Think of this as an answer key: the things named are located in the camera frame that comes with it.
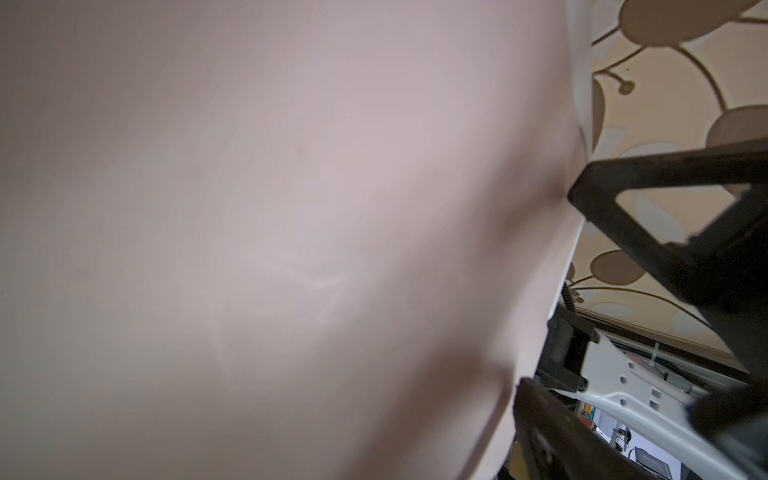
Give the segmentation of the pink first aid box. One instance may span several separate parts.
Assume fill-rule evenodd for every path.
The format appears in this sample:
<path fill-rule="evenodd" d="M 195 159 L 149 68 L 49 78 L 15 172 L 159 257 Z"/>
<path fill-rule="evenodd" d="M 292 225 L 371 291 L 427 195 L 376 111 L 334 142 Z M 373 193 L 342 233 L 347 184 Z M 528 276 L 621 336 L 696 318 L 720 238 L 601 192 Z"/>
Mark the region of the pink first aid box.
<path fill-rule="evenodd" d="M 5 479 L 491 479 L 587 1 L 5 1 Z"/>

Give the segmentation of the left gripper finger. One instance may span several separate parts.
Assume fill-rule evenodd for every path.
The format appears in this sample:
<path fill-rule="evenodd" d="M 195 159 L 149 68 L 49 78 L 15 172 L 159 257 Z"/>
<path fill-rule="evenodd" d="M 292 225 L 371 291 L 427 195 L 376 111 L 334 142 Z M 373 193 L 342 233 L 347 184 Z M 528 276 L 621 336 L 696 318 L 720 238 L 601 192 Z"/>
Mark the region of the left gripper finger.
<path fill-rule="evenodd" d="M 649 479 L 641 467 L 591 433 L 538 382 L 522 378 L 513 414 L 517 442 L 531 479 Z"/>

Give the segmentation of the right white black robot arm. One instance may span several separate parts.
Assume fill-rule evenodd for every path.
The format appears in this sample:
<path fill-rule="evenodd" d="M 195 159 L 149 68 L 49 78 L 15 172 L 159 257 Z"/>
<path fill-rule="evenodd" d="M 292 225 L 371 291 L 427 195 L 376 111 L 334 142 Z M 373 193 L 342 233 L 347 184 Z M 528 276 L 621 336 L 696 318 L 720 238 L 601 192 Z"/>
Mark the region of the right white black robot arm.
<path fill-rule="evenodd" d="M 662 243 L 618 204 L 629 190 L 737 184 L 741 196 L 700 232 Z M 695 307 L 747 370 L 702 398 L 628 357 L 592 323 L 560 307 L 538 378 L 514 405 L 535 479 L 650 479 L 560 402 L 569 396 L 650 440 L 701 479 L 767 475 L 767 142 L 595 161 L 569 201 L 678 300 Z"/>

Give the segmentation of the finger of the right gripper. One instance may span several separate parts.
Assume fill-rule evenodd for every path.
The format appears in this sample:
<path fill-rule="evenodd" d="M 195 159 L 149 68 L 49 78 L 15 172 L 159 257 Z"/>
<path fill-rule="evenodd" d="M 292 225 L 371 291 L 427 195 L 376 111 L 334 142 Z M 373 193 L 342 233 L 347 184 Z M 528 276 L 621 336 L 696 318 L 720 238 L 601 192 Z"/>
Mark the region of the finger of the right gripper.
<path fill-rule="evenodd" d="M 767 375 L 767 143 L 641 146 L 590 163 L 568 195 L 585 226 L 578 307 L 721 365 Z"/>

